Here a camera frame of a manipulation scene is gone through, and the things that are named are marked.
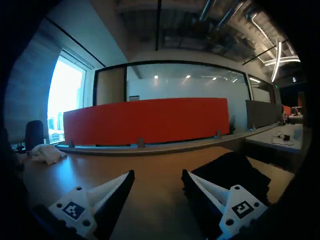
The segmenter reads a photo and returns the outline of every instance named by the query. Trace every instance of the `red partition panel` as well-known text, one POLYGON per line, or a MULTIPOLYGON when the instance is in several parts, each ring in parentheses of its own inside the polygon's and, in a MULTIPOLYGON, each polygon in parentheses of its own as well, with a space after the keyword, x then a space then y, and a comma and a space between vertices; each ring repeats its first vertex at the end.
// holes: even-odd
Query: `red partition panel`
POLYGON ((159 143, 229 133, 225 98, 166 98, 121 102, 64 113, 66 142, 77 145, 159 143))
POLYGON ((284 113, 285 113, 287 116, 290 116, 290 115, 291 115, 291 107, 283 106, 283 110, 284 110, 284 113))

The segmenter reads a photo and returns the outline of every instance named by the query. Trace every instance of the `glass partition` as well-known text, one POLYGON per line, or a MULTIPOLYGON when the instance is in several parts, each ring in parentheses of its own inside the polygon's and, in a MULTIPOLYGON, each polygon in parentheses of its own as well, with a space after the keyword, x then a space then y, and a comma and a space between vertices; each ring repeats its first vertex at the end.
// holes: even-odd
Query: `glass partition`
POLYGON ((131 96, 135 100, 226 98, 230 133, 247 131, 246 100, 250 95, 245 76, 239 72, 178 63, 130 66, 127 70, 127 101, 132 99, 131 96))
POLYGON ((252 94, 255 101, 276 103, 273 87, 265 81, 249 75, 252 94))

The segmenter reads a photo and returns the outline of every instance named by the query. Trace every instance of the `black cloth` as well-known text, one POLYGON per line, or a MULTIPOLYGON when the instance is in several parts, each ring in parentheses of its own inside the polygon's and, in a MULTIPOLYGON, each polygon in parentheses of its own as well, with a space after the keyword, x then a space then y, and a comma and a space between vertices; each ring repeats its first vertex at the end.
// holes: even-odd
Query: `black cloth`
POLYGON ((267 198, 270 178, 252 167, 247 157, 237 152, 226 153, 192 173, 226 189, 241 185, 263 204, 270 204, 267 198))

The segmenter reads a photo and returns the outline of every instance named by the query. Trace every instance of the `office desk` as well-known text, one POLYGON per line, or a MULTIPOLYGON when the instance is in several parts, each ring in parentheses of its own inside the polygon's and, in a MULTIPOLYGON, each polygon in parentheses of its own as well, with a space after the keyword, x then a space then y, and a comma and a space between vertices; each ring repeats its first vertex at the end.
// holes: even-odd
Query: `office desk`
POLYGON ((255 134, 253 136, 247 137, 245 141, 249 143, 269 147, 269 148, 274 148, 277 150, 299 153, 302 147, 302 130, 303 130, 302 124, 294 124, 294 125, 286 124, 284 126, 278 126, 273 129, 267 130, 265 132, 261 132, 259 134, 255 134), (301 135, 297 140, 293 138, 295 130, 301 131, 301 135), (290 141, 283 141, 279 138, 273 137, 273 136, 277 136, 280 133, 290 135, 290 141))
MULTIPOLYGON (((68 154, 48 166, 25 162, 24 182, 31 200, 50 206, 75 186, 90 189, 133 169, 136 179, 111 235, 115 239, 184 239, 204 237, 183 194, 182 170, 192 171, 230 152, 211 147, 155 156, 107 157, 68 154)), ((278 201, 294 176, 282 169, 249 159, 271 178, 269 201, 278 201)))
POLYGON ((300 123, 300 124, 303 123, 303 116, 302 115, 300 115, 300 116, 288 116, 288 118, 290 119, 291 123, 300 123))

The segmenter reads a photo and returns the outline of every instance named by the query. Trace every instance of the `desk divider bracket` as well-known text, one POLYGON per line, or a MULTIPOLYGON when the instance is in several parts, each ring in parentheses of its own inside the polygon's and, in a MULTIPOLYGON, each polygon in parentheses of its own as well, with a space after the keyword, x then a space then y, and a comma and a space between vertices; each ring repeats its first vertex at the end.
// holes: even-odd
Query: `desk divider bracket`
POLYGON ((144 144, 144 140, 143 138, 138 138, 138 148, 144 148, 145 144, 144 144))

